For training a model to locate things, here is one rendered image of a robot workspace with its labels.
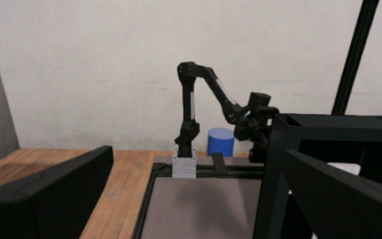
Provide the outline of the black rack frame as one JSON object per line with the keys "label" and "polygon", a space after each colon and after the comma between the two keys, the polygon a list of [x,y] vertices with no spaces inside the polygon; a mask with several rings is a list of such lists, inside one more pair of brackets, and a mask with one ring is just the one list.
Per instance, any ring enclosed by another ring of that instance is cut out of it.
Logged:
{"label": "black rack frame", "polygon": [[301,139],[364,141],[358,175],[382,184],[382,117],[275,114],[254,239],[279,239],[290,188],[281,169],[283,151]]}

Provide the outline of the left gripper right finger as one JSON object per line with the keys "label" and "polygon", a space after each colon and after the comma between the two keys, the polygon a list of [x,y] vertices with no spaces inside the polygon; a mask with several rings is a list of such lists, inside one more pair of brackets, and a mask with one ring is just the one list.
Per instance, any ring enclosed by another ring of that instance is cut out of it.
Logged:
{"label": "left gripper right finger", "polygon": [[294,150],[281,169],[317,239],[382,239],[382,184]]}

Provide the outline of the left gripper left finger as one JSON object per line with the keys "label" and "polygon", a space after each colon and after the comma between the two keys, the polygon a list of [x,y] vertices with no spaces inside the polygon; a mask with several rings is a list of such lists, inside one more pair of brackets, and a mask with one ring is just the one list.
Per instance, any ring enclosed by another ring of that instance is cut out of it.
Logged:
{"label": "left gripper left finger", "polygon": [[80,239],[114,164],[102,146],[0,186],[0,239]]}

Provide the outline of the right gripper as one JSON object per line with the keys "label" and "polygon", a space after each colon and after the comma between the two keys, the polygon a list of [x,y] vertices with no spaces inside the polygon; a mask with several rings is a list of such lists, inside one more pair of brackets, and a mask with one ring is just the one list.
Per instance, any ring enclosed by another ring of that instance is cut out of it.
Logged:
{"label": "right gripper", "polygon": [[256,120],[249,120],[256,123],[257,126],[259,125],[258,127],[252,127],[251,141],[254,143],[253,148],[249,150],[248,154],[250,163],[264,163],[270,130],[270,125],[267,125],[267,123],[268,120],[271,120],[272,113],[280,113],[280,110],[278,110],[277,107],[260,106],[256,109]]}

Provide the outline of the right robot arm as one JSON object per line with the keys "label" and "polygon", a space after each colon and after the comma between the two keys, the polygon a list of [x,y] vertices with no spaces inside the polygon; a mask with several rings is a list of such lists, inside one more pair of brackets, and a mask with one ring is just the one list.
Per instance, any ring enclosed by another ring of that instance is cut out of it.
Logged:
{"label": "right robot arm", "polygon": [[[202,68],[202,69],[199,69]],[[206,68],[206,69],[204,69]],[[199,135],[200,123],[195,120],[194,84],[197,77],[203,78],[220,103],[227,123],[235,125],[233,136],[239,141],[251,141],[252,127],[258,127],[249,120],[255,118],[259,106],[268,106],[271,96],[261,92],[250,92],[248,105],[241,107],[230,97],[225,87],[211,67],[197,65],[193,61],[181,62],[177,66],[177,76],[182,86],[183,122],[180,135],[174,140],[178,145],[178,158],[192,158],[192,141]],[[246,115],[248,112],[250,113]],[[246,116],[245,116],[246,115]],[[191,141],[190,141],[191,140]],[[191,151],[191,153],[190,153]]]}

